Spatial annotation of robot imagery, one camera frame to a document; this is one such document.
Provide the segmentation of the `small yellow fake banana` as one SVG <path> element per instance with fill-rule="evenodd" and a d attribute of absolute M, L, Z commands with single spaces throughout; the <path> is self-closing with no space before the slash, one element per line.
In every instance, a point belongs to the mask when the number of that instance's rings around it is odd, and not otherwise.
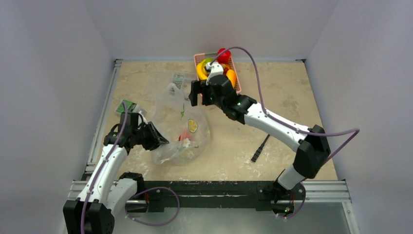
<path fill-rule="evenodd" d="M 196 65 L 196 73 L 199 80 L 206 80 L 208 78 L 209 73 L 205 69 L 206 63 L 207 59 L 204 59 Z"/>

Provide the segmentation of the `orange fake fruit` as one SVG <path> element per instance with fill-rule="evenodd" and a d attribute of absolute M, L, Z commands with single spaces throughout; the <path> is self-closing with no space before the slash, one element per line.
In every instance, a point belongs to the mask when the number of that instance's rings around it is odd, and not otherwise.
<path fill-rule="evenodd" d="M 232 70 L 232 69 L 229 69 L 229 70 L 226 72 L 225 75 L 226 75 L 226 77 L 230 80 L 232 87 L 235 88 L 236 83 L 237 83 L 237 76 L 236 76 L 235 71 Z"/>

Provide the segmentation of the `clear plastic bag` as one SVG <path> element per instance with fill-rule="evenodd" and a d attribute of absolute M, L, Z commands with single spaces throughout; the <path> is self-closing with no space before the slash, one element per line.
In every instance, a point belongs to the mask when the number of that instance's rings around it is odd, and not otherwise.
<path fill-rule="evenodd" d="M 169 141 L 152 151 L 155 164 L 187 164 L 201 154 L 210 140 L 206 114 L 199 106 L 192 106 L 185 93 L 173 83 L 155 99 L 151 121 Z"/>

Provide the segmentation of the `pink red fake peach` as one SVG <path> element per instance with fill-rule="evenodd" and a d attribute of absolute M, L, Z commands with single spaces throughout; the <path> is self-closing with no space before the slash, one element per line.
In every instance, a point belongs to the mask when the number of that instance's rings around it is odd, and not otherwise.
<path fill-rule="evenodd" d="M 217 61 L 220 64 L 229 64 L 229 60 L 231 59 L 231 52 L 227 50 L 226 48 L 221 48 L 217 52 L 217 54 L 222 53 L 218 58 Z"/>

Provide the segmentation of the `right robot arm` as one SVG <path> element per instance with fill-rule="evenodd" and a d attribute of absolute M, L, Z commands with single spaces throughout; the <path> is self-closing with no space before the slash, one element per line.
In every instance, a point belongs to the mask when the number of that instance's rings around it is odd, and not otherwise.
<path fill-rule="evenodd" d="M 194 80 L 188 96 L 191 105 L 215 105 L 231 120 L 255 127 L 287 145 L 296 156 L 274 182 L 274 194 L 286 198 L 293 188 L 307 178 L 314 178 L 330 155 L 330 146 L 324 129 L 318 125 L 308 128 L 279 117 L 264 109 L 255 99 L 237 94 L 229 79 L 217 75 L 206 80 Z"/>

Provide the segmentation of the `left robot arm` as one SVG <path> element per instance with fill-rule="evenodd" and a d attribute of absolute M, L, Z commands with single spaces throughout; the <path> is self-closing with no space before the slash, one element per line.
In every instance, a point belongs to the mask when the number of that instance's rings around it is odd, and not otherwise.
<path fill-rule="evenodd" d="M 115 216 L 127 199 L 145 194 L 142 175 L 126 174 L 115 180 L 120 166 L 134 146 L 153 151 L 169 141 L 141 113 L 122 112 L 120 122 L 104 137 L 100 160 L 90 179 L 75 199 L 63 206 L 67 232 L 70 234 L 111 234 Z"/>

